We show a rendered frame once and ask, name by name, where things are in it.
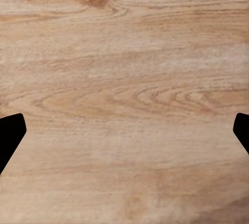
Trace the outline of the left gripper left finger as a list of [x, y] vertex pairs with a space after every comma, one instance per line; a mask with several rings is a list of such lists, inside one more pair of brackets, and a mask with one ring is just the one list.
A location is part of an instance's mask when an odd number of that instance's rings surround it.
[[22, 113], [0, 119], [0, 174], [25, 134], [26, 124]]

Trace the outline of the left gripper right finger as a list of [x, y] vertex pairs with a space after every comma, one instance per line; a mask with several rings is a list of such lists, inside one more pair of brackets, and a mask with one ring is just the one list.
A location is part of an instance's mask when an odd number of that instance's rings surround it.
[[233, 132], [249, 153], [249, 115], [238, 113], [233, 125]]

